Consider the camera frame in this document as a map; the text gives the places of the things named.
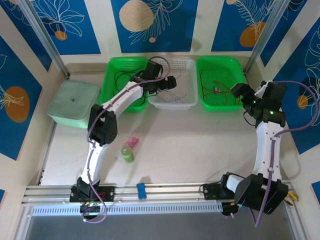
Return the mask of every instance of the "white plastic basket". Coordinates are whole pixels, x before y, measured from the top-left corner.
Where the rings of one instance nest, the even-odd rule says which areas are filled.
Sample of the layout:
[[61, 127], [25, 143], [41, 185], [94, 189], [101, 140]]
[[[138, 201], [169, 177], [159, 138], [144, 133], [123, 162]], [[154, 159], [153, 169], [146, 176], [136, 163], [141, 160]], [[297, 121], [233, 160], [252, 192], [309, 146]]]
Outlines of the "white plastic basket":
[[[197, 68], [196, 62], [190, 58], [166, 57], [170, 63], [169, 76], [176, 79], [176, 87], [158, 92], [156, 96], [148, 98], [149, 103], [157, 109], [188, 110], [198, 102]], [[168, 71], [166, 62], [154, 59], [163, 66], [163, 73]]]

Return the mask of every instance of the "green plastic tray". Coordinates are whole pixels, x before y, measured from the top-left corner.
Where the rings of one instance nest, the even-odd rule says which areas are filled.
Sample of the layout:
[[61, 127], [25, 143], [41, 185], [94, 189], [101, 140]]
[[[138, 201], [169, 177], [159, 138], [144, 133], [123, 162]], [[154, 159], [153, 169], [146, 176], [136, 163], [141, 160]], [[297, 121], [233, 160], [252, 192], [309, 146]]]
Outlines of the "green plastic tray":
[[230, 92], [235, 84], [246, 83], [236, 59], [228, 56], [200, 57], [196, 61], [196, 70], [200, 100], [205, 110], [218, 112], [242, 108], [239, 98], [236, 99]]
[[[117, 57], [110, 60], [106, 67], [106, 73], [100, 95], [100, 103], [103, 104], [112, 99], [126, 86], [130, 78], [135, 75], [135, 73], [146, 68], [147, 63], [148, 59], [144, 57]], [[141, 97], [134, 101], [125, 111], [140, 112], [147, 104], [148, 99]]]

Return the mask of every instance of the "pink object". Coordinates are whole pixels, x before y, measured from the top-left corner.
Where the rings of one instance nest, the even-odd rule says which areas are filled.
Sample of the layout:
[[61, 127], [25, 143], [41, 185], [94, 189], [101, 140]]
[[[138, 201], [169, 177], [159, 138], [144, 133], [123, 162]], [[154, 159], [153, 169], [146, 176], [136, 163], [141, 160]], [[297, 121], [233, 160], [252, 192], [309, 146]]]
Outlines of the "pink object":
[[139, 138], [136, 135], [133, 135], [123, 144], [123, 147], [129, 146], [130, 148], [134, 148], [134, 146], [139, 142]]

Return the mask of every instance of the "white wall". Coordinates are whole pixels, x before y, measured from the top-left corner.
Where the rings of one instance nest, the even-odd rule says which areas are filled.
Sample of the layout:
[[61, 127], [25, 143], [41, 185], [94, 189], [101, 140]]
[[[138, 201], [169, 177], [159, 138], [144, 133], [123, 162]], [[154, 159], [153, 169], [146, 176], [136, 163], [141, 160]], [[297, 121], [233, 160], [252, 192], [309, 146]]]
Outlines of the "white wall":
[[[248, 75], [255, 89], [262, 80], [272, 80], [320, 17], [319, 0], [308, 0], [266, 67], [259, 59]], [[281, 165], [299, 195], [299, 208], [311, 239], [319, 239], [320, 204], [311, 184], [320, 181], [320, 145], [299, 155], [291, 134], [281, 140]]]
[[52, 120], [47, 116], [47, 108], [64, 78], [54, 64], [51, 65], [49, 72], [45, 70], [1, 7], [0, 22], [1, 37], [42, 85], [42, 92], [19, 159], [14, 161], [0, 154], [0, 189], [6, 192], [0, 208], [0, 238], [6, 240], [12, 232], [26, 186], [34, 184], [32, 180], [37, 176], [49, 129], [52, 126]]
[[211, 52], [224, 2], [225, 0], [198, 1], [190, 52], [121, 53], [111, 0], [85, 0], [85, 4], [90, 16], [95, 36], [100, 47], [101, 54], [63, 55], [61, 57], [67, 67], [69, 67], [69, 64], [107, 63], [111, 58], [115, 57], [148, 57], [154, 55], [227, 55], [233, 56], [237, 58], [240, 63], [245, 64], [251, 54], [251, 51]]

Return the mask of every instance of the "green tape roll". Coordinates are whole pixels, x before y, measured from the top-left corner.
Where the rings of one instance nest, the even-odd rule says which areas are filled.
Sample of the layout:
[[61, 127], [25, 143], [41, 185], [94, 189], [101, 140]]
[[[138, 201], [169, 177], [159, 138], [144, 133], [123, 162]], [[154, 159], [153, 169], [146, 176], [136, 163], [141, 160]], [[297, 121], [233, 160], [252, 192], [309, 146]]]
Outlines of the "green tape roll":
[[121, 154], [126, 163], [132, 163], [135, 160], [134, 152], [129, 146], [124, 146], [121, 149]]

